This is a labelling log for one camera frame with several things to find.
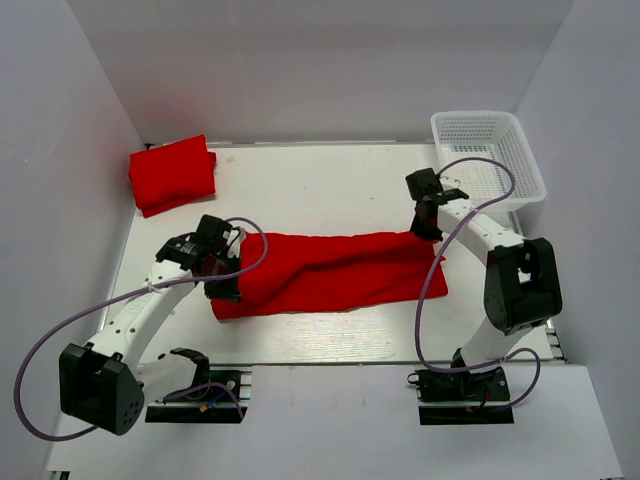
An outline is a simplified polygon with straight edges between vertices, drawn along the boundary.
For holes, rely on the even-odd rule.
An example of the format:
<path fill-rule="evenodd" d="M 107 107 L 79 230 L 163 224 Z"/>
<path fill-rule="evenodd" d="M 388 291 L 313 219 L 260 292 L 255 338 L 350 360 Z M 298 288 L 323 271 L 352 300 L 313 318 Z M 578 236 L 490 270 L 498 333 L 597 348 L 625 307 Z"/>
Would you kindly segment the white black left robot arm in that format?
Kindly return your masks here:
<path fill-rule="evenodd" d="M 64 414 L 115 435 L 127 433 L 150 403 L 199 399 L 211 387 L 208 357 L 174 347 L 144 363 L 160 327 L 198 284 L 211 298 L 239 297 L 237 272 L 245 231 L 205 215 L 195 231 L 172 237 L 156 253 L 143 292 L 84 345 L 69 344 L 59 357 Z"/>

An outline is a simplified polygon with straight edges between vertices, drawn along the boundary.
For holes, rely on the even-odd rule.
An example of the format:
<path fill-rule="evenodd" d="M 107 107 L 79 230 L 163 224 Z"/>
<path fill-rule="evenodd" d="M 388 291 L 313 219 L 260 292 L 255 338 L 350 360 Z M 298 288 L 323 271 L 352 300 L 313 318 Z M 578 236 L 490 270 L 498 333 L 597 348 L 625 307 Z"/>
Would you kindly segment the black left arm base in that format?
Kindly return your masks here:
<path fill-rule="evenodd" d="M 252 385 L 249 368 L 211 368 L 202 380 L 204 387 L 192 393 L 151 403 L 147 424 L 213 425 L 242 423 L 247 413 Z"/>

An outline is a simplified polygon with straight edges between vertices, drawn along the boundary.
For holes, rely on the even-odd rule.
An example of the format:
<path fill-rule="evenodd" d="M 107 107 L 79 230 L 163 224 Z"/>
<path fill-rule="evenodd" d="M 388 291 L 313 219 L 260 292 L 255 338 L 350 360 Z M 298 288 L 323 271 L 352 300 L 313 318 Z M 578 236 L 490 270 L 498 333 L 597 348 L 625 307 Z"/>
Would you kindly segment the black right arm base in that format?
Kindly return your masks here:
<path fill-rule="evenodd" d="M 416 388 L 422 426 L 507 425 L 514 423 L 506 374 L 444 374 L 428 369 L 407 376 Z"/>

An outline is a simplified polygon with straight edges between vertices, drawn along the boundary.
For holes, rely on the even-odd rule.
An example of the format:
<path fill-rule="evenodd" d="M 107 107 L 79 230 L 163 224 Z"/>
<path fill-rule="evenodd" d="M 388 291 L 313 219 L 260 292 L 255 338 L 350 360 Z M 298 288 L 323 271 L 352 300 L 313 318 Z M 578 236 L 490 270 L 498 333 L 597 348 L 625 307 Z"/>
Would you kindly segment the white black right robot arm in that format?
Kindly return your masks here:
<path fill-rule="evenodd" d="M 558 315 L 563 306 L 553 246 L 544 238 L 527 239 L 501 226 L 475 206 L 455 183 L 431 168 L 406 177 L 415 201 L 410 232 L 442 246 L 430 267 L 416 309 L 414 340 L 420 362 L 429 370 L 451 374 L 453 390 L 472 399 L 488 385 L 486 371 L 509 358 L 514 346 L 533 329 Z M 450 367 L 426 361 L 420 346 L 422 306 L 429 285 L 452 241 L 458 241 L 485 266 L 485 318 L 459 348 Z"/>

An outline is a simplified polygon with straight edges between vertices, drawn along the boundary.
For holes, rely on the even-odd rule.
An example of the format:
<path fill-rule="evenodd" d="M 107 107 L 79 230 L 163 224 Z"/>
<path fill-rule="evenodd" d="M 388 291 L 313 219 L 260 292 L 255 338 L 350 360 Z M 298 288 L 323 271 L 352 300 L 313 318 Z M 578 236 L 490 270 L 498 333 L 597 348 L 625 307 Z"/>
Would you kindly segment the folded red t-shirt stack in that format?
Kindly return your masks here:
<path fill-rule="evenodd" d="M 198 135 L 130 155 L 129 178 L 144 218 L 216 193 L 217 156 Z"/>

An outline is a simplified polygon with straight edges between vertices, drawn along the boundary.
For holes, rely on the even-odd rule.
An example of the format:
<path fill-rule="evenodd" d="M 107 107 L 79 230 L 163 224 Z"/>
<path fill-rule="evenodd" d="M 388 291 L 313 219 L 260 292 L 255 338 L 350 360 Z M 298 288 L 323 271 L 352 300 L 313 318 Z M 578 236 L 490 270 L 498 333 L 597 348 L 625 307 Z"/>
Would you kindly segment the white plastic basket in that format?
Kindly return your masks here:
<path fill-rule="evenodd" d="M 485 208 L 487 213 L 515 212 L 543 201 L 547 191 L 518 119 L 502 111 L 450 111 L 431 117 L 431 129 L 440 167 L 459 159 L 447 170 L 460 182 L 473 204 L 505 194 L 509 177 L 515 189 L 506 199 Z"/>

